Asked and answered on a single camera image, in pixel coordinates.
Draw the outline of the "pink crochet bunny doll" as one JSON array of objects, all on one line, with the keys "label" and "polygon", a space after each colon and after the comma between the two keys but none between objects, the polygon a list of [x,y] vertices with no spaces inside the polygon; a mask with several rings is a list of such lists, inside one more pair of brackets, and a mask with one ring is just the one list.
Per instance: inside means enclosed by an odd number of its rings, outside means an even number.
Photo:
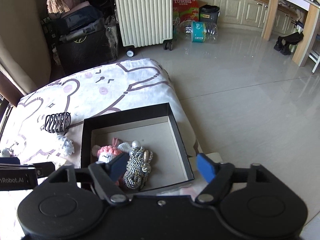
[{"label": "pink crochet bunny doll", "polygon": [[122,141],[118,138],[113,138],[110,145],[93,145],[91,149],[91,154],[93,157],[96,157],[97,161],[110,163],[114,158],[123,153],[126,158],[121,159],[121,162],[118,163],[120,168],[120,176],[116,182],[116,185],[125,188],[123,176],[126,172],[126,166],[129,160],[130,151],[131,144],[129,142]]}]

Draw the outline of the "black claw hair clip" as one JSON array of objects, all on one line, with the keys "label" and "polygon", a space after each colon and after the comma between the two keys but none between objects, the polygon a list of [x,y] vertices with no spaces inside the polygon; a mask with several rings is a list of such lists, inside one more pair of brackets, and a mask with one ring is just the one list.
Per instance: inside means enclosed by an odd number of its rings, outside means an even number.
[{"label": "black claw hair clip", "polygon": [[44,130],[49,133],[66,133],[71,125],[69,112],[56,113],[46,116]]}]

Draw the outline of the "grey crochet mouse doll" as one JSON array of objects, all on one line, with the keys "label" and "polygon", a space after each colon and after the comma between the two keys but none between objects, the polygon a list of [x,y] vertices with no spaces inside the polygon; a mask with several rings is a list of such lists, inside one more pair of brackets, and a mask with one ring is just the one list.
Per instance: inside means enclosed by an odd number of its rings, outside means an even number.
[{"label": "grey crochet mouse doll", "polygon": [[11,154],[11,149],[9,148],[4,148],[0,151],[0,157],[1,158],[11,158],[12,154]]}]

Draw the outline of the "cartoon bear bed sheet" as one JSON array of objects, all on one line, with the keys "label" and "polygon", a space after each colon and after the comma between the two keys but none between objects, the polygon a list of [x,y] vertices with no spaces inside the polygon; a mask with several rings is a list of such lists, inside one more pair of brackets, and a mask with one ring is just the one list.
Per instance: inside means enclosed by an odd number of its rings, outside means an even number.
[{"label": "cartoon bear bed sheet", "polygon": [[[154,60],[140,59],[91,68],[54,81],[24,96],[10,113],[1,138],[1,149],[11,148],[22,164],[52,161],[58,166],[80,164],[84,120],[129,109],[169,103],[188,159],[198,154],[195,133],[175,93],[167,72]],[[44,130],[48,115],[69,112],[71,125],[61,135],[73,141],[74,153],[64,156],[57,135]],[[193,180],[164,192],[140,195],[194,195]]]}]

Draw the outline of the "black cardboard box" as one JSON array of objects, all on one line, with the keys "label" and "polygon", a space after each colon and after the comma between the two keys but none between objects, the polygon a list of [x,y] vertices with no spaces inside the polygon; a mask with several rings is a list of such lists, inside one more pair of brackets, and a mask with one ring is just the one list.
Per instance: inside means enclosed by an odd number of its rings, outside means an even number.
[{"label": "black cardboard box", "polygon": [[91,154],[93,145],[110,145],[113,138],[131,144],[123,176],[125,191],[164,192],[194,179],[187,148],[169,103],[85,119],[81,167],[97,161]]}]

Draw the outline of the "brown curtain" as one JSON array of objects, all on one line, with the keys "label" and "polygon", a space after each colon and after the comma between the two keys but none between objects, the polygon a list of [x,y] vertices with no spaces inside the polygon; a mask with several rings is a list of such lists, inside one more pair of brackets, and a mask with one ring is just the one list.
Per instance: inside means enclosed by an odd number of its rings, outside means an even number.
[{"label": "brown curtain", "polygon": [[22,95],[49,82],[51,61],[36,0],[1,0],[1,73]]}]

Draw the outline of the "dark luggage pile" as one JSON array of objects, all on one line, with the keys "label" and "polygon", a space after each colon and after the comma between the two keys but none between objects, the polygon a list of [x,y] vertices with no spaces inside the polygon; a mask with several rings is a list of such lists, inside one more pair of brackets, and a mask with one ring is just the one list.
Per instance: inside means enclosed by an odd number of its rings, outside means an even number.
[{"label": "dark luggage pile", "polygon": [[65,74],[111,63],[119,37],[114,0],[64,0],[70,11],[49,14],[50,42]]}]

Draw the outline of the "large plastic water bottle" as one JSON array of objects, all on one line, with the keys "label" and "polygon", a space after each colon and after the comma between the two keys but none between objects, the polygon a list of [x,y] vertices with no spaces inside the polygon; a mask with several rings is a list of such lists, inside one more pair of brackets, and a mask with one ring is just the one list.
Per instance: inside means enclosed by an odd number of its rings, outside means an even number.
[{"label": "large plastic water bottle", "polygon": [[218,29],[214,22],[186,20],[174,29],[174,36],[193,43],[215,43],[218,37]]}]

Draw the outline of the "black trash bin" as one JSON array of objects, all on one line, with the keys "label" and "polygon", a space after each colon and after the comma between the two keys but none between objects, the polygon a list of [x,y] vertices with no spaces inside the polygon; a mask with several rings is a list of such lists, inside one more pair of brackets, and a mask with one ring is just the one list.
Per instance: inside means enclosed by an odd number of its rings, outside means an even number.
[{"label": "black trash bin", "polygon": [[199,8],[199,21],[200,22],[213,22],[217,24],[220,14],[220,7],[216,5],[203,5]]}]

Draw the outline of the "cream kitchen cabinets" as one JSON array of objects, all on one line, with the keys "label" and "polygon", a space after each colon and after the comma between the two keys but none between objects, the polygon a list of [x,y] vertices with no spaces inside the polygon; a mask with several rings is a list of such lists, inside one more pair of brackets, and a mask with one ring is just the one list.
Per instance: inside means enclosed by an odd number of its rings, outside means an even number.
[{"label": "cream kitchen cabinets", "polygon": [[198,0],[220,8],[218,26],[262,31],[269,0]]}]

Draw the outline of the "white ribbed suitcase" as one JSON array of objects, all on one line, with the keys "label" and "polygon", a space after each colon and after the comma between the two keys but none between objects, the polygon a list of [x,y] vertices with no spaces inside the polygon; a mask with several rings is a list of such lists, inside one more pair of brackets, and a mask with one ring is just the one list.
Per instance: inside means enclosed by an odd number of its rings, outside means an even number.
[{"label": "white ribbed suitcase", "polygon": [[173,49],[173,0],[115,0],[121,40],[128,57],[135,49],[162,44]]}]

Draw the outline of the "red Tuborg carton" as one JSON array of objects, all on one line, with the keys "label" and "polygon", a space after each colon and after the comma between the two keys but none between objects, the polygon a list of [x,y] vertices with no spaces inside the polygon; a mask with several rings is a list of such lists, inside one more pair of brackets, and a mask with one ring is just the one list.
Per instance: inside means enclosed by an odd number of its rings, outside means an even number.
[{"label": "red Tuborg carton", "polygon": [[173,0],[173,23],[178,26],[183,21],[199,20],[199,4],[197,0]]}]

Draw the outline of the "beige hanging cloth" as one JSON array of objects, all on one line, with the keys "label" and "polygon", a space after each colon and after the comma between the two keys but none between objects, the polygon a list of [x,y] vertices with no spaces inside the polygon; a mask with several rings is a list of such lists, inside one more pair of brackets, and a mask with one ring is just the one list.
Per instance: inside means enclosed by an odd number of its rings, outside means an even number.
[{"label": "beige hanging cloth", "polygon": [[49,14],[64,13],[70,11],[64,0],[47,0]]}]

